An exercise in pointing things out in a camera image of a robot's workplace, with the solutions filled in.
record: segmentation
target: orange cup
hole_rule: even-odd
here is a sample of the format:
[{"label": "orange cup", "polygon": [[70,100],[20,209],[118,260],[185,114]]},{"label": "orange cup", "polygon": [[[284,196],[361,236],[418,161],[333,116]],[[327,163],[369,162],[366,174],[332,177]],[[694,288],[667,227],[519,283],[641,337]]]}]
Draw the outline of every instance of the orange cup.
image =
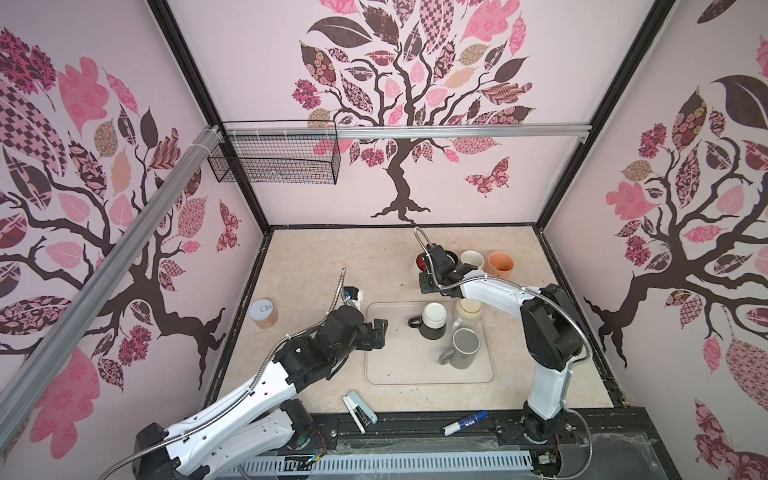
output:
[{"label": "orange cup", "polygon": [[506,253],[494,252],[488,255],[488,264],[483,269],[488,275],[497,276],[498,278],[508,279],[512,274],[512,269],[515,268],[515,262]]}]

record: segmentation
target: wire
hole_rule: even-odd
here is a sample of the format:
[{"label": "wire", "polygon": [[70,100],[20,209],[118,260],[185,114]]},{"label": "wire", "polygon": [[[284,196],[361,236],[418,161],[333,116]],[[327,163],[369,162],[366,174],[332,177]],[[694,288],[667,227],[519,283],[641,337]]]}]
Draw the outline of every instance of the wire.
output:
[{"label": "wire", "polygon": [[313,329],[317,326],[320,326],[323,324],[323,322],[326,321],[328,318],[328,314],[333,311],[334,308],[336,308],[336,302],[339,299],[339,292],[344,287],[344,276],[346,274],[346,268],[341,269],[341,276],[339,277],[339,285],[336,287],[336,295],[333,297],[333,301],[331,302],[331,308],[326,312],[326,315],[323,317],[323,319],[318,322],[315,325],[312,325],[310,328],[304,329],[298,333],[294,333],[293,335],[287,335],[285,338],[281,339],[278,343],[275,344],[275,346],[272,347],[272,349],[267,353],[266,358],[261,364],[261,367],[259,368],[259,372],[253,377],[253,381],[250,383],[248,388],[235,400],[232,402],[228,407],[226,407],[224,410],[219,412],[216,416],[214,416],[212,419],[206,421],[205,423],[200,424],[199,426],[187,430],[186,432],[176,435],[174,437],[171,437],[169,439],[166,439],[162,442],[158,442],[154,445],[150,445],[144,450],[140,450],[139,452],[134,453],[133,455],[129,455],[128,457],[123,458],[118,463],[115,463],[110,468],[107,468],[104,473],[99,476],[98,480],[105,480],[109,475],[112,475],[117,470],[123,468],[124,466],[128,465],[129,463],[133,462],[137,458],[141,458],[145,455],[149,455],[150,453],[163,449],[167,446],[169,446],[171,443],[178,442],[181,439],[188,439],[190,436],[194,435],[195,433],[198,433],[200,430],[203,430],[210,426],[211,424],[218,422],[221,418],[223,418],[227,413],[231,412],[235,407],[237,407],[243,400],[245,400],[248,395],[250,395],[255,389],[256,386],[259,384],[259,380],[261,380],[261,376],[264,373],[264,370],[266,369],[266,366],[270,364],[270,361],[272,360],[272,357],[274,357],[275,352],[283,346],[285,343],[289,342],[290,340],[295,339],[296,337],[304,335],[308,330]]}]

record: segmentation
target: black frame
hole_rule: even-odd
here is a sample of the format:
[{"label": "black frame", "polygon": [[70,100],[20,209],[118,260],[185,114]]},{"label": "black frame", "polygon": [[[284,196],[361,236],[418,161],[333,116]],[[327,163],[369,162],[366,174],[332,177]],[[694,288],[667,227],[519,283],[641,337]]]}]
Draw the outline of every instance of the black frame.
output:
[{"label": "black frame", "polygon": [[[571,155],[562,175],[558,179],[557,185],[547,199],[547,203],[540,217],[535,223],[443,223],[443,224],[425,224],[421,227],[532,227],[536,236],[541,244],[545,256],[552,268],[558,284],[568,292],[570,298],[574,301],[579,314],[581,316],[580,323],[584,331],[589,335],[590,341],[593,345],[597,345],[594,334],[591,328],[584,321],[584,313],[581,311],[579,303],[576,301],[573,290],[571,289],[565,275],[560,268],[557,259],[549,245],[547,237],[545,235],[545,228],[549,221],[553,217],[558,205],[565,196],[570,187],[573,179],[578,173],[581,165],[589,155],[592,147],[594,146],[598,136],[602,132],[608,119],[613,113],[617,103],[619,102],[621,95],[629,85],[635,71],[642,62],[649,48],[654,43],[657,34],[664,25],[667,16],[674,7],[677,0],[655,0],[651,7],[647,17],[645,18],[640,31],[637,33],[629,51],[624,57],[621,66],[617,70],[610,87],[605,93],[605,96],[598,105],[598,109],[595,111],[593,118],[591,119],[591,133],[585,142],[578,145],[575,152]],[[195,65],[192,54],[190,53],[187,43],[184,40],[183,35],[179,29],[178,23],[171,12],[170,6],[167,0],[147,0],[158,25],[160,26],[163,35],[166,38],[167,43],[170,46],[171,51],[174,53],[184,77],[187,79],[187,83],[197,100],[200,110],[202,111],[206,121],[209,124],[217,125],[222,132],[225,132],[220,115],[207,87],[200,75],[200,71]],[[224,140],[221,144],[222,151],[229,156],[237,157],[234,154],[234,148],[226,134],[223,134]],[[208,406],[216,401],[219,396],[221,385],[224,375],[227,371],[227,365],[231,359],[234,351],[237,336],[240,333],[240,329],[245,319],[247,307],[250,303],[250,298],[253,295],[253,291],[256,288],[258,277],[261,268],[266,257],[267,249],[269,248],[275,230],[301,230],[301,229],[327,229],[327,228],[409,228],[410,224],[390,224],[390,225],[340,225],[340,224],[327,224],[327,225],[270,225],[267,220],[257,196],[253,190],[253,186],[247,181],[243,172],[243,168],[239,161],[232,161],[230,165],[233,172],[236,174],[237,183],[240,186],[240,190],[248,203],[249,208],[253,214],[254,219],[259,225],[264,238],[259,250],[259,256],[253,265],[253,269],[248,277],[246,288],[240,305],[237,309],[237,314],[230,331],[227,334],[227,341],[223,347],[223,351],[219,362],[217,364],[216,372],[212,379],[210,388],[208,389],[205,406]],[[654,442],[654,450],[657,453],[658,458],[663,464],[664,470],[673,480],[678,480],[680,475],[672,462],[667,450],[664,448],[664,444],[660,440],[658,432],[656,431],[650,417],[648,417],[645,409],[639,409],[627,406],[626,399],[624,398],[621,389],[619,388],[616,379],[611,373],[611,369],[608,366],[605,357],[599,348],[594,348],[594,363],[598,368],[598,372],[603,379],[608,395],[611,397],[611,401],[614,404],[612,409],[580,409],[579,411],[585,415],[588,419],[590,427],[594,431],[599,432],[643,432],[649,439],[657,440]],[[370,445],[373,439],[377,439],[379,442],[392,442],[398,439],[407,438],[425,438],[425,437],[443,437],[441,427],[447,425],[458,418],[462,418],[473,412],[400,412],[400,413],[382,413],[379,415],[380,423],[376,427],[375,431],[360,435],[357,431],[355,424],[351,420],[349,414],[313,414],[317,425],[326,441],[329,442],[329,447],[335,445],[339,439],[344,439],[345,442],[351,442],[355,444],[358,442],[360,445]],[[456,436],[478,436],[478,435],[496,435],[497,439],[506,445],[525,445],[526,449],[532,449],[531,444],[521,439],[519,435],[515,435],[515,427],[512,425],[513,419],[519,419],[522,414],[521,410],[502,410],[489,412],[488,419],[478,423],[472,429],[462,430],[456,433]],[[397,428],[392,428],[393,422],[396,422]],[[573,425],[578,425],[577,419],[573,419],[571,422]],[[335,430],[335,435],[331,435],[331,430]],[[565,442],[575,442],[575,437],[570,432],[563,433],[562,438]],[[552,447],[553,445],[542,445],[542,448]]]}]

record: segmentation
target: wire basket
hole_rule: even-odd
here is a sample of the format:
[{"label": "wire basket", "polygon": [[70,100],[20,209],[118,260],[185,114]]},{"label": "wire basket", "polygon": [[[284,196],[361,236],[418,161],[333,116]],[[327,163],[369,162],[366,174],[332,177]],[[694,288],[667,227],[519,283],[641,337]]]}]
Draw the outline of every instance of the wire basket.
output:
[{"label": "wire basket", "polygon": [[[274,127],[277,122],[301,127]],[[234,155],[226,155],[229,147],[219,144],[208,157],[219,182],[237,181],[230,162],[239,161],[250,182],[336,184],[341,164],[336,122],[310,121],[310,127],[306,120],[225,123]]]}]

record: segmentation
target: butterfly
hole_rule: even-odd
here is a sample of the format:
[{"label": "butterfly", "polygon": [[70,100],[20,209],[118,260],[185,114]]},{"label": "butterfly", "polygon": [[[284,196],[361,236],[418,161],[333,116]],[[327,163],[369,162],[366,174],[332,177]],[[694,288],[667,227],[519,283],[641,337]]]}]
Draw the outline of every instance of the butterfly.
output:
[{"label": "butterfly", "polygon": [[234,248],[237,245],[237,234],[235,230],[240,225],[240,221],[237,219],[237,215],[231,214],[229,207],[224,205],[224,202],[219,200],[219,211],[221,212],[221,220],[224,220],[224,233],[219,236],[219,241],[216,242],[216,251],[220,252],[225,248]]},{"label": "butterfly", "polygon": [[503,185],[509,188],[509,185],[507,185],[509,175],[505,173],[508,168],[509,157],[506,157],[504,160],[498,162],[495,167],[493,167],[493,171],[489,176],[470,175],[464,180],[468,181],[471,185],[475,185],[478,188],[478,192],[484,194],[485,197],[488,198],[487,193],[493,190],[494,184],[496,187],[501,187]]}]

